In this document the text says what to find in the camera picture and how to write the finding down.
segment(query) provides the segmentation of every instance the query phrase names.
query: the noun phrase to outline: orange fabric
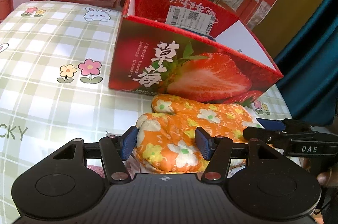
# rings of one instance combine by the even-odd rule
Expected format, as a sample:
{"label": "orange fabric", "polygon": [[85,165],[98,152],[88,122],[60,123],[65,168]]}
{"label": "orange fabric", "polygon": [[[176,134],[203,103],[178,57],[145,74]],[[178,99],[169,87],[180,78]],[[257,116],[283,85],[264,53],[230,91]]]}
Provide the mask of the orange fabric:
{"label": "orange fabric", "polygon": [[203,104],[173,95],[158,95],[152,101],[155,113],[139,117],[136,157],[156,173],[190,173],[205,170],[205,161],[195,145],[195,129],[211,136],[227,136],[245,142],[243,121],[252,122],[237,104]]}

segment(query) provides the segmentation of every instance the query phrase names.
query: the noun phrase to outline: white paper tag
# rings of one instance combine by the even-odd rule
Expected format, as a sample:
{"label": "white paper tag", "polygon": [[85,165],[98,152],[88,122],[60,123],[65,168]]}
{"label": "white paper tag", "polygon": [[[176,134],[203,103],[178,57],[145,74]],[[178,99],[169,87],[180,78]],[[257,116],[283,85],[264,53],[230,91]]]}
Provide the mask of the white paper tag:
{"label": "white paper tag", "polygon": [[215,20],[216,17],[209,14],[182,7],[170,6],[166,24],[209,34]]}

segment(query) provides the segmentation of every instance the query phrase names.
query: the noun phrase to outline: plaid tablecloth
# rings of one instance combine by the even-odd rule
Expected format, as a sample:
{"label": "plaid tablecloth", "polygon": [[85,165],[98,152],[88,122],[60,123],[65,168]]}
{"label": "plaid tablecloth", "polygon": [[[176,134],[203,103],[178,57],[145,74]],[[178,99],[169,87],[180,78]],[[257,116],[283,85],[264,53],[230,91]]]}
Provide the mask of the plaid tablecloth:
{"label": "plaid tablecloth", "polygon": [[[0,24],[0,223],[19,216],[11,186],[25,170],[73,138],[121,135],[151,111],[152,97],[107,87],[120,13],[88,21],[86,7],[30,2]],[[86,75],[86,59],[100,74]],[[291,117],[276,86],[251,108],[263,118]]]}

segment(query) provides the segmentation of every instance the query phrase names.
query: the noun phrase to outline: white rabbit print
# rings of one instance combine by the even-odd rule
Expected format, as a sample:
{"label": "white rabbit print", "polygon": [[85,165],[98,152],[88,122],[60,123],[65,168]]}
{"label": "white rabbit print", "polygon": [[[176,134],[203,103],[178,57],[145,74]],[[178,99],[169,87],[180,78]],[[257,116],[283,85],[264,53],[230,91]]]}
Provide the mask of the white rabbit print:
{"label": "white rabbit print", "polygon": [[83,16],[86,21],[102,21],[107,22],[110,20],[110,16],[108,12],[110,10],[107,9],[94,9],[92,7],[86,7],[87,13]]}

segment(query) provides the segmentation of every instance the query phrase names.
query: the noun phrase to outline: pink flower illustration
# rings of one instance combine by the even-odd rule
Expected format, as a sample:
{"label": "pink flower illustration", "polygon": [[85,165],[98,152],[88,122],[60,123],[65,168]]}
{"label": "pink flower illustration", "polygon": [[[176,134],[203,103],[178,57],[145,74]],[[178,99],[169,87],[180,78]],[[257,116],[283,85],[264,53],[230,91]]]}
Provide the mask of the pink flower illustration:
{"label": "pink flower illustration", "polygon": [[32,14],[33,12],[37,11],[38,8],[37,7],[34,7],[34,8],[28,8],[26,9],[25,11],[25,14]]}
{"label": "pink flower illustration", "polygon": [[84,63],[79,64],[78,68],[81,70],[81,74],[84,76],[93,74],[100,74],[100,68],[102,64],[99,61],[92,61],[92,59],[86,59]]}
{"label": "pink flower illustration", "polygon": [[262,106],[261,106],[262,104],[258,100],[256,100],[253,104],[254,104],[254,106],[255,106],[256,109],[259,109],[259,110],[262,109]]}

